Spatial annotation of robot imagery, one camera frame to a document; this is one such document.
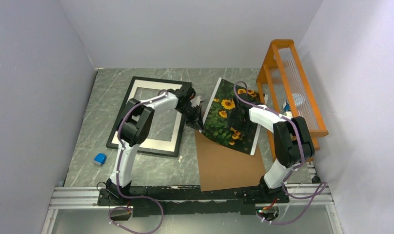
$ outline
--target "wooden shelf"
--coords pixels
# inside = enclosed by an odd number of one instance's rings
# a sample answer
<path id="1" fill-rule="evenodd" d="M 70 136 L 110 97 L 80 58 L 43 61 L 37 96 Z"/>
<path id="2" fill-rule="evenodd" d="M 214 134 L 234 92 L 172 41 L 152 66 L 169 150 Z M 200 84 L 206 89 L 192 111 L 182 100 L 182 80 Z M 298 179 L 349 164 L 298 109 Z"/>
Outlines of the wooden shelf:
<path id="1" fill-rule="evenodd" d="M 260 99 L 264 104 L 266 102 L 263 84 L 269 88 L 273 108 L 277 112 L 283 113 L 283 103 L 288 101 L 293 117 L 305 118 L 315 150 L 319 150 L 317 138 L 326 136 L 329 132 L 323 122 L 293 40 L 276 39 L 270 43 L 256 82 Z M 273 134 L 268 131 L 267 135 L 274 161 L 276 155 Z"/>

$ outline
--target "sunflower picture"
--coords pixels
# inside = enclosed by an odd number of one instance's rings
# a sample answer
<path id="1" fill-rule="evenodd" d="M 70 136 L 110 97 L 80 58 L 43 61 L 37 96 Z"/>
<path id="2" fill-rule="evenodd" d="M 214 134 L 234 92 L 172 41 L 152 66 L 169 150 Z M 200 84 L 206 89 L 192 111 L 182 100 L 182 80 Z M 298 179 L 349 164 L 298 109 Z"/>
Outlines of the sunflower picture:
<path id="1" fill-rule="evenodd" d="M 256 130 L 242 134 L 240 131 L 228 126 L 230 114 L 236 108 L 236 103 L 233 101 L 235 96 L 233 86 L 233 83 L 225 79 L 221 80 L 217 90 L 215 90 L 211 105 L 207 107 L 207 117 L 204 122 L 205 130 L 202 133 L 220 145 L 250 154 L 253 144 L 257 143 L 254 142 Z M 237 87 L 237 93 L 247 94 L 251 102 L 260 101 L 258 92 L 254 90 Z"/>

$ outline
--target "wall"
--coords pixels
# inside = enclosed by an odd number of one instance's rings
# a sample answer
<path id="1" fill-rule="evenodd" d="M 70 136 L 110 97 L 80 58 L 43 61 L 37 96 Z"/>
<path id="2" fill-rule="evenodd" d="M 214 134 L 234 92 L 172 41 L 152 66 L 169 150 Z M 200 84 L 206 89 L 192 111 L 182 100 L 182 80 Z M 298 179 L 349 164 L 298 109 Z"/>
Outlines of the wall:
<path id="1" fill-rule="evenodd" d="M 0 0 L 0 233 L 40 233 L 95 70 L 56 0 Z"/>
<path id="2" fill-rule="evenodd" d="M 347 234 L 394 234 L 394 0 L 325 0 L 298 47 L 329 130 L 315 161 Z"/>
<path id="3" fill-rule="evenodd" d="M 96 67 L 255 67 L 322 0 L 60 0 Z"/>

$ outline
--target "sunflower poster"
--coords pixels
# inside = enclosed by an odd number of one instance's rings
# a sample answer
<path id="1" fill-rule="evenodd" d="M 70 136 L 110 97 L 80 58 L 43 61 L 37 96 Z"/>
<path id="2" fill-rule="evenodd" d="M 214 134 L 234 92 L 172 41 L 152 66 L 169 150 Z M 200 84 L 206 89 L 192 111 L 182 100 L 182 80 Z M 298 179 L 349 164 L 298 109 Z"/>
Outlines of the sunflower poster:
<path id="1" fill-rule="evenodd" d="M 202 133 L 205 137 L 217 144 L 248 155 L 254 155 L 260 125 L 254 128 L 250 133 L 244 135 L 233 128 L 227 127 L 230 113 L 236 107 L 233 102 L 233 97 L 235 96 L 233 86 L 233 83 L 225 79 L 218 79 L 204 114 L 203 122 L 205 130 Z M 237 92 L 239 94 L 247 93 L 250 102 L 260 101 L 259 93 L 253 90 L 245 90 L 242 87 L 238 87 Z"/>

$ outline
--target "brown cardboard sheet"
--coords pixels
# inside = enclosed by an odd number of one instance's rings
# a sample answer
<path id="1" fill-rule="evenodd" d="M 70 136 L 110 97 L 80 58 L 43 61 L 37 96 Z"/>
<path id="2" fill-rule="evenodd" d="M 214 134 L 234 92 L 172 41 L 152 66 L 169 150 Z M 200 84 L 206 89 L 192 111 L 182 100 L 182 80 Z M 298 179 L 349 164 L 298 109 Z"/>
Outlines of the brown cardboard sheet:
<path id="1" fill-rule="evenodd" d="M 196 134 L 198 170 L 202 191 L 256 186 L 266 173 L 260 149 L 247 155 Z"/>

